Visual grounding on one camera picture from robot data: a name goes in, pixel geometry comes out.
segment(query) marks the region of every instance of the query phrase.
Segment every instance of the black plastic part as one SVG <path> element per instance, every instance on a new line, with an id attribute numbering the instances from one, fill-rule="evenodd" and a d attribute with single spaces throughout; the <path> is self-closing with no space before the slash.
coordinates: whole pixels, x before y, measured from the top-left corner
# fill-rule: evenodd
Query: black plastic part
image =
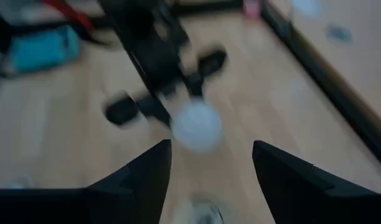
<path id="1" fill-rule="evenodd" d="M 184 76 L 184 83 L 190 96 L 203 97 L 203 82 L 204 76 L 199 72 Z"/>
<path id="2" fill-rule="evenodd" d="M 177 16 L 191 16 L 210 12 L 238 10 L 242 7 L 243 0 L 213 1 L 201 4 L 182 4 L 177 1 L 172 6 L 172 11 Z"/>
<path id="3" fill-rule="evenodd" d="M 209 54 L 201 55 L 198 58 L 197 71 L 202 77 L 210 75 L 222 69 L 223 64 L 227 59 L 227 53 L 223 47 L 219 47 Z"/>
<path id="4" fill-rule="evenodd" d="M 163 2 L 99 2 L 151 94 L 162 91 L 173 80 L 181 79 L 179 48 L 187 42 L 187 35 Z M 167 40 L 154 29 L 157 21 L 167 25 Z"/>
<path id="5" fill-rule="evenodd" d="M 263 141 L 254 142 L 253 161 L 276 224 L 381 223 L 381 194 Z"/>
<path id="6" fill-rule="evenodd" d="M 0 223 L 159 223 L 170 169 L 163 140 L 85 189 L 1 189 Z"/>
<path id="7" fill-rule="evenodd" d="M 177 92 L 177 88 L 175 84 L 167 85 L 165 88 L 161 90 L 161 93 L 164 95 L 165 98 L 170 98 L 172 95 L 175 95 Z"/>
<path id="8" fill-rule="evenodd" d="M 329 74 L 315 61 L 295 38 L 297 32 L 289 22 L 286 22 L 269 4 L 264 4 L 262 18 L 272 28 L 278 38 L 287 46 L 293 56 L 303 66 L 307 74 L 316 82 L 330 99 L 340 114 L 347 120 L 352 129 L 363 140 L 365 145 L 381 162 L 381 132 L 367 115 L 331 80 Z"/>
<path id="9" fill-rule="evenodd" d="M 153 117 L 170 128 L 171 116 L 157 96 L 145 95 L 136 101 L 136 105 L 145 117 Z"/>
<path id="10" fill-rule="evenodd" d="M 113 124 L 121 126 L 134 119 L 138 111 L 139 109 L 133 99 L 125 95 L 105 108 L 105 117 Z"/>

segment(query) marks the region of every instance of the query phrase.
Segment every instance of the white object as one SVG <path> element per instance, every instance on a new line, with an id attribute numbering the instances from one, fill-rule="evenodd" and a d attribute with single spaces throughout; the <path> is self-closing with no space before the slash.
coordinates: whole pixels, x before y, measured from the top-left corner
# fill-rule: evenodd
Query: white object
<path id="1" fill-rule="evenodd" d="M 222 137 L 218 112 L 202 98 L 193 98 L 174 116 L 172 134 L 183 146 L 196 153 L 214 150 Z"/>
<path id="2" fill-rule="evenodd" d="M 318 18 L 322 14 L 319 0 L 292 0 L 294 8 L 306 16 Z"/>
<path id="3" fill-rule="evenodd" d="M 237 224 L 233 212 L 221 200 L 206 194 L 184 198 L 175 206 L 171 224 Z"/>

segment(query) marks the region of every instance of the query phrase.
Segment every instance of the red object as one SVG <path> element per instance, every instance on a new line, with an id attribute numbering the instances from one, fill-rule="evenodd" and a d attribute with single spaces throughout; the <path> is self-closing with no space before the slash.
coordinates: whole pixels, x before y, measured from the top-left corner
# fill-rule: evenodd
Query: red object
<path id="1" fill-rule="evenodd" d="M 88 16 L 83 12 L 77 12 L 69 4 L 63 0 L 42 0 L 49 6 L 54 7 L 56 10 L 60 11 L 68 20 L 78 21 L 81 23 L 86 30 L 94 30 L 94 26 L 88 19 Z"/>

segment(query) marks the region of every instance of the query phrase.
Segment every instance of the pink object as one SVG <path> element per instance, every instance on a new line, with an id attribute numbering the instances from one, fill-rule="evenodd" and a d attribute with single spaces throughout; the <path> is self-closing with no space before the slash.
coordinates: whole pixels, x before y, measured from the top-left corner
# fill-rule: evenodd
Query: pink object
<path id="1" fill-rule="evenodd" d="M 248 19 L 258 19 L 261 14 L 260 0 L 244 0 L 243 10 Z"/>

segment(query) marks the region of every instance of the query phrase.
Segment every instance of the wooden floor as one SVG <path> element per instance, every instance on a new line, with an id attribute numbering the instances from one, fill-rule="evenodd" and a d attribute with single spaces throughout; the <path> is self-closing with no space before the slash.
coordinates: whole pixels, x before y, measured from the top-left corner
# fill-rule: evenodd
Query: wooden floor
<path id="1" fill-rule="evenodd" d="M 196 193 L 219 198 L 237 223 L 274 223 L 252 164 L 256 139 L 381 192 L 379 162 L 264 22 L 237 13 L 182 22 L 192 43 L 184 51 L 187 65 L 209 44 L 227 49 L 225 71 L 205 87 L 206 100 L 221 114 L 224 138 L 208 155 L 173 141 L 161 223 L 170 223 L 180 202 Z M 104 118 L 107 99 L 143 89 L 125 51 L 88 44 L 70 65 L 2 81 L 0 186 L 23 174 L 34 187 L 87 186 L 171 138 L 156 121 L 140 118 L 118 129 Z M 186 99 L 180 88 L 164 103 L 173 112 Z"/>
<path id="2" fill-rule="evenodd" d="M 381 0 L 269 0 L 324 57 L 346 83 L 351 98 L 381 126 Z M 329 26 L 352 34 L 342 43 Z"/>

